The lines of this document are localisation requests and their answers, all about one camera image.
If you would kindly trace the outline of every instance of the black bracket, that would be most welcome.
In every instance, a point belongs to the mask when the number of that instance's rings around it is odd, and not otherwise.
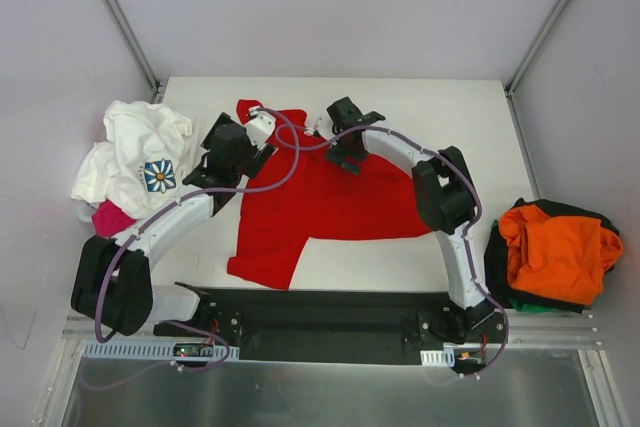
[[[471,180],[462,152],[448,147],[439,153]],[[475,203],[458,176],[439,159],[418,162],[412,169],[413,188],[420,218],[433,231],[451,235],[464,222],[471,220]],[[446,179],[441,185],[440,179]]]
[[[186,325],[206,332],[215,332],[225,339],[229,345],[237,346],[242,334],[242,310],[240,306],[219,305],[213,301],[213,297],[206,291],[192,286],[178,284],[193,290],[200,296],[200,304],[195,315]],[[189,336],[190,333],[166,322],[160,322],[153,328],[153,334],[159,337]]]
[[[450,302],[440,312],[419,312],[418,328],[423,342],[436,338],[454,344],[481,343],[486,333],[489,343],[502,343],[505,336],[504,318],[488,301],[466,310]]]
[[[333,121],[333,133],[339,134],[351,127],[358,125],[371,125],[374,122],[385,120],[383,115],[377,112],[369,112],[363,115],[349,97],[337,100],[327,108],[329,117]],[[362,142],[362,131],[352,132],[341,137],[327,152],[327,160],[352,174],[360,173],[358,162],[367,158],[369,153]]]
[[[94,235],[82,248],[71,307],[95,318],[100,286],[118,251],[113,239]],[[102,323],[123,335],[140,329],[153,306],[149,259],[141,251],[127,250],[120,258],[117,281],[111,279],[102,309]]]
[[[247,130],[225,113],[220,114],[200,146],[206,152],[182,183],[201,189],[237,187],[243,175],[251,178],[258,175],[275,152],[272,145],[258,149],[251,143]],[[229,192],[212,195],[214,214],[234,196]]]

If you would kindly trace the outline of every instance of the orange cloth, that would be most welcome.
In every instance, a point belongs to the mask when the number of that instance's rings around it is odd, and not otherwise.
[[[565,302],[591,304],[623,251],[620,237],[599,219],[550,217],[535,205],[511,209],[499,228],[509,247],[511,288]]]

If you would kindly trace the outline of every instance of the green cloth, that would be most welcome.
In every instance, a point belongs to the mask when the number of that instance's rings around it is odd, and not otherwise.
[[[557,312],[557,309],[552,309],[551,307],[543,307],[541,305],[535,304],[526,304],[524,302],[520,302],[516,299],[509,299],[511,305],[518,312],[529,312],[531,314],[541,314],[543,312]]]

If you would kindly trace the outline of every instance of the blue flower logo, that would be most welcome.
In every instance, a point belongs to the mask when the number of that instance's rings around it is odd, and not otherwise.
[[[170,160],[158,160],[145,162],[144,180],[149,192],[162,192],[176,188],[176,176],[173,173],[173,164]]]

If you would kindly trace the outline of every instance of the pile of clothes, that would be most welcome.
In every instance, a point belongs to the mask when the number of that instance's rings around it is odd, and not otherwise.
[[[85,157],[71,198],[97,207],[96,233],[112,237],[171,198],[197,139],[193,121],[164,104],[116,101],[103,121],[107,140]]]
[[[622,255],[605,216],[571,205],[519,199],[496,222],[485,251],[487,287],[503,305],[582,312],[603,292]]]

